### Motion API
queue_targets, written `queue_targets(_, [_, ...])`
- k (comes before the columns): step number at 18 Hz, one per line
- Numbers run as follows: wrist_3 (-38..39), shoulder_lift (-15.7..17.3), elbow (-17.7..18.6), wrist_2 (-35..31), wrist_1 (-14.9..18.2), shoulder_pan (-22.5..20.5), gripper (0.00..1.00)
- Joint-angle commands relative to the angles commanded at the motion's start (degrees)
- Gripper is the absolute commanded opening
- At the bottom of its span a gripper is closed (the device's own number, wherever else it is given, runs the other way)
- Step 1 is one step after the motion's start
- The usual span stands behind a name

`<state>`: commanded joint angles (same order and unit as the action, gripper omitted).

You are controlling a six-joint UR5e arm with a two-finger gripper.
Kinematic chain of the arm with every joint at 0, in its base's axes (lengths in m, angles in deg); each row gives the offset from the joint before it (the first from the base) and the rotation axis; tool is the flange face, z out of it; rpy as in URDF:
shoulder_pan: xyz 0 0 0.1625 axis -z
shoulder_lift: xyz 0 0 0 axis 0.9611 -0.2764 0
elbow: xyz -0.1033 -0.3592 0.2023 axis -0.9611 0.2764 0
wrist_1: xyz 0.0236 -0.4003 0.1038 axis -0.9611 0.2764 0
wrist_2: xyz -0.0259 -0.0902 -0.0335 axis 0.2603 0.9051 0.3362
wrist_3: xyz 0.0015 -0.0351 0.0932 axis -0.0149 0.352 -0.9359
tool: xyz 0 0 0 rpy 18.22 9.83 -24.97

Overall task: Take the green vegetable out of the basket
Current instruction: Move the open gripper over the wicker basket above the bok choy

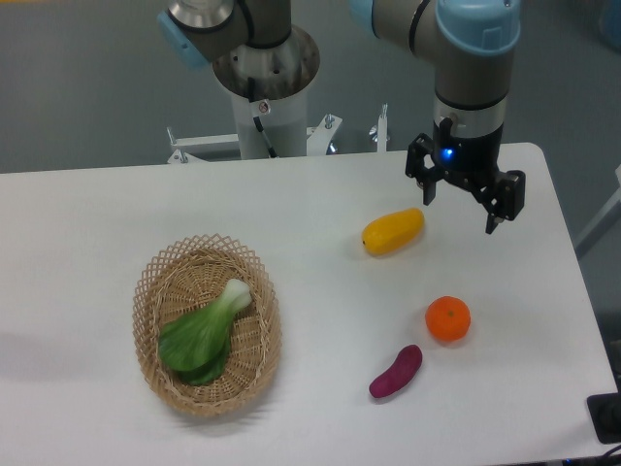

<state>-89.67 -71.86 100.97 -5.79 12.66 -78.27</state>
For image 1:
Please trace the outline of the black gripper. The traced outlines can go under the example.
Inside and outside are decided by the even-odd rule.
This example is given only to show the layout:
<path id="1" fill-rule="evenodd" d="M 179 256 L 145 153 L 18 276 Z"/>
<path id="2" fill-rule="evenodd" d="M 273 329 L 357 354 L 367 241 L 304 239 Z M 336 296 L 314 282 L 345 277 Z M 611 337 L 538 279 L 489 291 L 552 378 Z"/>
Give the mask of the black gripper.
<path id="1" fill-rule="evenodd" d="M 433 139 L 419 134 L 408 147 L 405 174 L 423 192 L 429 206 L 437 194 L 437 183 L 447 181 L 463 189 L 474 189 L 474 198 L 487 212 L 485 233 L 492 234 L 503 221 L 514 221 L 525 205 L 526 174 L 500 171 L 498 156 L 504 126 L 476 138 L 458 138 L 434 124 Z"/>

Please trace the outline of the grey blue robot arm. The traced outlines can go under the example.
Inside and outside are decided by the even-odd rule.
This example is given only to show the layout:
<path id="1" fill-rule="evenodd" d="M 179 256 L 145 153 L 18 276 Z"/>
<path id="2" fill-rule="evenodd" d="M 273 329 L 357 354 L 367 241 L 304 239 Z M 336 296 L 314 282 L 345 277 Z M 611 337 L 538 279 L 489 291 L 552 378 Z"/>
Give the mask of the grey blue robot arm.
<path id="1" fill-rule="evenodd" d="M 514 220 L 526 177 L 498 166 L 514 48 L 517 1 L 353 1 L 352 16 L 375 37 L 435 70 L 433 131 L 409 145 L 406 173 L 430 203 L 445 181 L 486 211 L 486 228 Z M 211 66 L 238 105 L 245 158 L 308 153 L 306 114 L 288 111 L 314 81 L 313 38 L 294 25 L 287 1 L 173 1 L 157 18 L 171 48 L 191 67 Z"/>

